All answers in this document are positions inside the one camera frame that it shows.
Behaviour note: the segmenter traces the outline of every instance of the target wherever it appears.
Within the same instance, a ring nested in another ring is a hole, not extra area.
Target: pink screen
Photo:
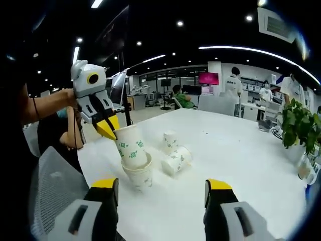
[[[217,73],[200,73],[199,75],[200,84],[219,84],[219,74]]]

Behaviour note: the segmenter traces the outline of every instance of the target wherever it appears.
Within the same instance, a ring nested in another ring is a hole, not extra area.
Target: monitor
[[[112,79],[110,100],[114,104],[122,104],[122,95],[124,93],[127,70],[116,74]]]
[[[171,79],[162,79],[160,82],[161,87],[170,87]]]
[[[200,73],[199,74],[199,83],[200,84],[219,84],[219,74],[218,73]]]

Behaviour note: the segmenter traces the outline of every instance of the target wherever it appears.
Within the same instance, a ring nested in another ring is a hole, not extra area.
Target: green shirt
[[[177,94],[174,94],[173,97],[175,97],[179,101],[179,103],[182,105],[183,108],[190,109],[190,108],[193,108],[195,106],[193,104],[193,102],[190,102],[190,101],[186,100],[186,95],[185,94],[177,93]]]

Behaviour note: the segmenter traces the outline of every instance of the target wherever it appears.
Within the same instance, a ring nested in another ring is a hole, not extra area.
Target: stacked paper cups
[[[151,156],[145,152],[141,132],[136,125],[114,131],[123,170],[140,191],[152,186]]]

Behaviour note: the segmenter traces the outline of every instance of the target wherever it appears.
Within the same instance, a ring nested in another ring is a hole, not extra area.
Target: green leaves
[[[292,99],[290,104],[284,106],[282,116],[283,145],[288,148],[299,140],[307,154],[314,154],[314,145],[321,143],[321,120],[317,114],[312,115],[301,103]]]

